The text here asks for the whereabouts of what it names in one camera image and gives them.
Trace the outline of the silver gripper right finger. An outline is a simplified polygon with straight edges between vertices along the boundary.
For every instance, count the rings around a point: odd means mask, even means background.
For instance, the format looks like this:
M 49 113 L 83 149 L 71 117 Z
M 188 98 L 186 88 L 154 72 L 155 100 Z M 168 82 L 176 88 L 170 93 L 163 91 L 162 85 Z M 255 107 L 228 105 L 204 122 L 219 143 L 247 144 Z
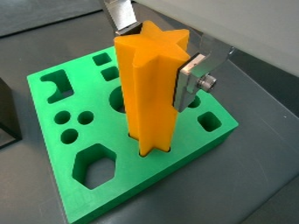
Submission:
M 211 72 L 227 61 L 235 47 L 207 33 L 200 37 L 200 50 L 178 69 L 172 106 L 179 112 L 190 106 L 200 90 L 210 92 L 216 84 Z

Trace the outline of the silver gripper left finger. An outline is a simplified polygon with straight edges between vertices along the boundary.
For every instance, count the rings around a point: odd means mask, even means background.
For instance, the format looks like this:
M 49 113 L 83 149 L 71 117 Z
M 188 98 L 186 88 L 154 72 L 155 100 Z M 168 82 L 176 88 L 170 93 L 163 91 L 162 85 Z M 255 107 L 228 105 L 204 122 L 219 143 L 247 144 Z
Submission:
M 118 36 L 139 34 L 143 24 L 136 20 L 131 0 L 99 0 Z

